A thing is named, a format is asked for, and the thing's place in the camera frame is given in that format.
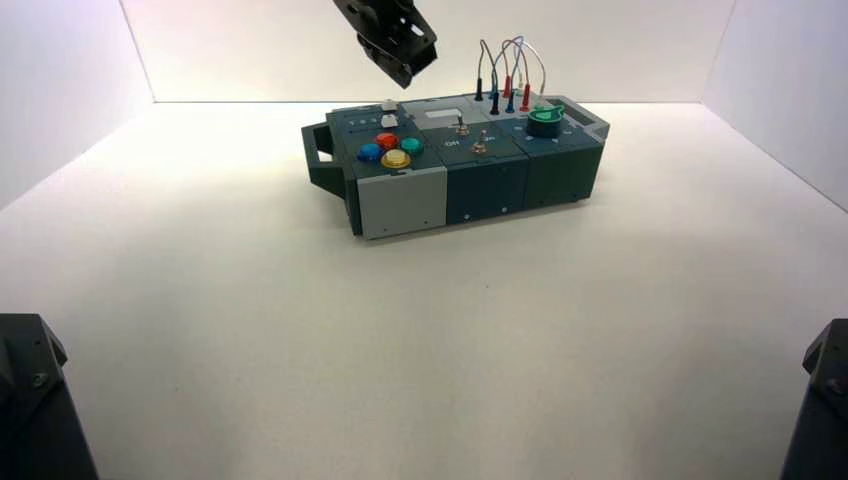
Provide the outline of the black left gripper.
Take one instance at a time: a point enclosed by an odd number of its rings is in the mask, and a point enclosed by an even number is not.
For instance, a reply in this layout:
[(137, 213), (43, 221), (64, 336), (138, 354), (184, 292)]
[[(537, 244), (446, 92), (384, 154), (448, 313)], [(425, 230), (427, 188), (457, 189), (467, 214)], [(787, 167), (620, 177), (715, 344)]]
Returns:
[[(365, 55), (401, 88), (432, 63), (437, 36), (413, 1), (335, 0), (335, 6), (357, 31)], [(388, 36), (391, 53), (367, 40), (366, 34)]]

